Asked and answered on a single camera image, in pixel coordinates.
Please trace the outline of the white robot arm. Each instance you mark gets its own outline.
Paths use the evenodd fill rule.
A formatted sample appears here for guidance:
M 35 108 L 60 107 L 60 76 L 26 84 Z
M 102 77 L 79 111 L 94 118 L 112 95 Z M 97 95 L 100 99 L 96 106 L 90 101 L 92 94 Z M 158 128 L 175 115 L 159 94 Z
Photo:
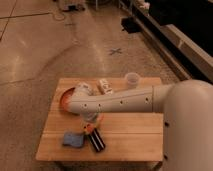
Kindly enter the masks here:
M 201 80 L 146 86 L 92 96 L 79 86 L 68 110 L 163 115 L 163 171 L 213 171 L 213 85 Z

